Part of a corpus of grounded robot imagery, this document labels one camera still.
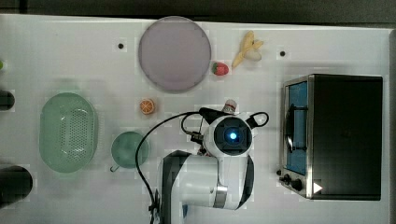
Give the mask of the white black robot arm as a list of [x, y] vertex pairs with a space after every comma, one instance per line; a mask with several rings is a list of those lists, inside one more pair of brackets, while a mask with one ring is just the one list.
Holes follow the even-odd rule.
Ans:
[[193, 155], [176, 150], [159, 165], [156, 195], [159, 224], [183, 224], [187, 205], [236, 210], [250, 197], [254, 184], [253, 130], [260, 126], [254, 115], [228, 114], [202, 107], [207, 122], [204, 133], [191, 140], [206, 150]]

